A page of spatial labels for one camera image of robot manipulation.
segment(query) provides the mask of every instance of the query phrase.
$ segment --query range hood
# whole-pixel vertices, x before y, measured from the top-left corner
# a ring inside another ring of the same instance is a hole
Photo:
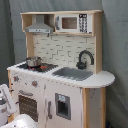
[[[44,23],[44,15],[36,15],[36,23],[26,27],[26,32],[53,33],[52,27]]]

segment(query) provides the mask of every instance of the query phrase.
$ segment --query toy kitchen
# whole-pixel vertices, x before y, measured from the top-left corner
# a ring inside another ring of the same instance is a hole
[[[38,128],[105,128],[115,77],[102,70],[102,13],[21,13],[27,59],[7,69],[13,118],[28,114]]]

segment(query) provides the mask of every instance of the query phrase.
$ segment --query oven door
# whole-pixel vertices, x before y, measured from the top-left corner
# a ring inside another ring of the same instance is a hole
[[[17,112],[14,117],[20,114],[29,115],[39,128],[44,126],[44,103],[43,93],[13,85],[12,97],[15,101]]]

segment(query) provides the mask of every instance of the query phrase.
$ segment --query stovetop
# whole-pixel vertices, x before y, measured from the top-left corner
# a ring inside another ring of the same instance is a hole
[[[58,67],[58,65],[53,65],[53,64],[47,64],[47,63],[41,63],[40,66],[37,67],[29,67],[27,64],[22,64],[20,66],[17,66],[18,68],[30,70],[30,71],[36,71],[36,72],[42,72],[45,73],[47,71],[50,71],[53,68]]]

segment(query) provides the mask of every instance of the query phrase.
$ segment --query gray curtain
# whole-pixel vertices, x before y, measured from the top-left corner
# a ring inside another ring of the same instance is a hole
[[[0,85],[8,84],[7,67],[15,63],[9,1],[0,0]]]
[[[104,10],[103,70],[116,77],[107,87],[107,121],[128,127],[128,1],[127,0],[10,0],[16,63],[26,58],[21,12]]]

